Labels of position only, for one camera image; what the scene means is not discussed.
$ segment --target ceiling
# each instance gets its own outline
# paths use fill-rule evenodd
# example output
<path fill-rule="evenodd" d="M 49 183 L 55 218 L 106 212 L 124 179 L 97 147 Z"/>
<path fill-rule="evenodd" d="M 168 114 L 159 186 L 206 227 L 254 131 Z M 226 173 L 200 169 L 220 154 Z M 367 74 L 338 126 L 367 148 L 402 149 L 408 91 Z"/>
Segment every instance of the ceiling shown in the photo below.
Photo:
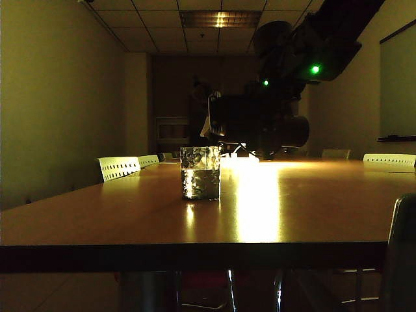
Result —
<path fill-rule="evenodd" d="M 256 28 L 275 20 L 296 26 L 324 0 L 94 0 L 84 2 L 126 52 L 152 55 L 253 55 Z M 252 28 L 186 28 L 180 11 L 254 10 Z"/>

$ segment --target whiteboard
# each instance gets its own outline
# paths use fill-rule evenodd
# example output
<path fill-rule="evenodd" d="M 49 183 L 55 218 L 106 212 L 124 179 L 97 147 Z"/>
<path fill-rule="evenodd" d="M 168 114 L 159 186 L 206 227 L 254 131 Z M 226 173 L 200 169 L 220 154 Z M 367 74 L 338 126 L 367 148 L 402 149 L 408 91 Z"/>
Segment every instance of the whiteboard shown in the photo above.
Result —
<path fill-rule="evenodd" d="M 416 135 L 416 25 L 380 48 L 380 136 Z"/>

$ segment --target black equipment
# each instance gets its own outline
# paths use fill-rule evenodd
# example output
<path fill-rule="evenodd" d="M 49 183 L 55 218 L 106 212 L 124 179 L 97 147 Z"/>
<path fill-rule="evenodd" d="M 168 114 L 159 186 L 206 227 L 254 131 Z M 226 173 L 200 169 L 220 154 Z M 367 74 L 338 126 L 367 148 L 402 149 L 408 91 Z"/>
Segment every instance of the black equipment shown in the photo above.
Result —
<path fill-rule="evenodd" d="M 306 118 L 291 105 L 306 84 L 331 81 L 359 51 L 358 36 L 384 0 L 325 0 L 292 29 L 285 21 L 260 27 L 253 38 L 261 67 L 259 79 L 239 96 L 212 95 L 208 100 L 210 139 L 246 143 L 269 159 L 281 147 L 303 146 L 309 137 Z"/>

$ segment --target chair backrest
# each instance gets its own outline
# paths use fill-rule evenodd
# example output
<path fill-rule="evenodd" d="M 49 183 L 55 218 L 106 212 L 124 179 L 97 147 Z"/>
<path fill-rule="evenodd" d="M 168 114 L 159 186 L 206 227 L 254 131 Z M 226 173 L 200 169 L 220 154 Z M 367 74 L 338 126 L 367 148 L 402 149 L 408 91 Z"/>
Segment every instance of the chair backrest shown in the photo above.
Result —
<path fill-rule="evenodd" d="M 381 311 L 416 311 L 416 194 L 396 201 L 380 292 Z"/>
<path fill-rule="evenodd" d="M 322 151 L 323 159 L 349 159 L 351 149 L 324 149 Z"/>
<path fill-rule="evenodd" d="M 163 155 L 163 159 L 171 159 L 171 158 L 174 158 L 172 156 L 172 153 L 162 153 L 162 155 Z"/>
<path fill-rule="evenodd" d="M 157 157 L 157 155 L 145 155 L 139 156 L 137 158 L 141 168 L 144 168 L 151 164 L 157 164 L 159 162 L 159 158 Z"/>
<path fill-rule="evenodd" d="M 365 154 L 364 163 L 399 164 L 401 166 L 415 166 L 416 155 L 409 154 Z"/>
<path fill-rule="evenodd" d="M 98 161 L 104 182 L 140 170 L 140 163 L 137 157 L 102 157 Z"/>

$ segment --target white chair back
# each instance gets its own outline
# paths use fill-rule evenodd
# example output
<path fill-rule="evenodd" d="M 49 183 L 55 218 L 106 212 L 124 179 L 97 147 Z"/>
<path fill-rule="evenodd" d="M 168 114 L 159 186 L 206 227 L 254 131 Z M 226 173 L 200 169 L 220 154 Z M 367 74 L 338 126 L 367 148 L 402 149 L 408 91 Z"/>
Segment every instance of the white chair back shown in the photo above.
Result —
<path fill-rule="evenodd" d="M 144 168 L 151 164 L 157 164 L 159 162 L 159 158 L 157 157 L 157 155 L 145 155 L 139 156 L 137 158 L 141 168 Z"/>
<path fill-rule="evenodd" d="M 409 154 L 365 154 L 364 163 L 398 164 L 401 166 L 415 166 L 416 155 Z"/>
<path fill-rule="evenodd" d="M 140 170 L 137 157 L 102 157 L 98 159 L 104 182 L 127 176 Z"/>

